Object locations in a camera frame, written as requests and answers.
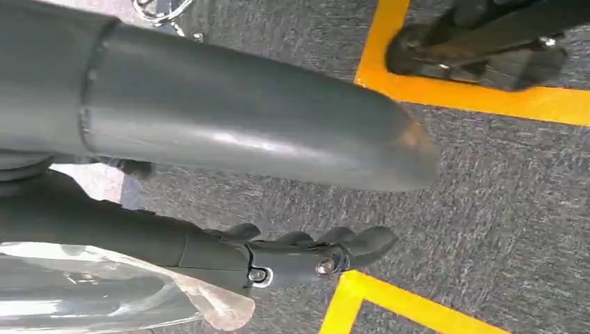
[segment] gray pipe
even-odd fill
[[[0,148],[98,154],[384,191],[436,154],[388,98],[297,67],[0,0]]]

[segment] metal screw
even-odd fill
[[[551,37],[541,37],[539,40],[548,47],[554,47],[557,44],[557,41]]]
[[[193,38],[195,42],[203,43],[205,41],[205,35],[203,33],[194,33]]]
[[[266,280],[267,273],[264,269],[252,269],[248,273],[248,279],[254,283],[262,283]]]
[[[334,273],[335,268],[336,268],[336,262],[334,262],[334,260],[323,259],[322,261],[320,261],[317,264],[315,270],[318,275],[325,276],[325,275],[331,275],[332,273]]]

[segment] plastic bag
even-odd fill
[[[250,298],[92,246],[0,244],[0,333],[111,333],[197,319],[232,331]]]

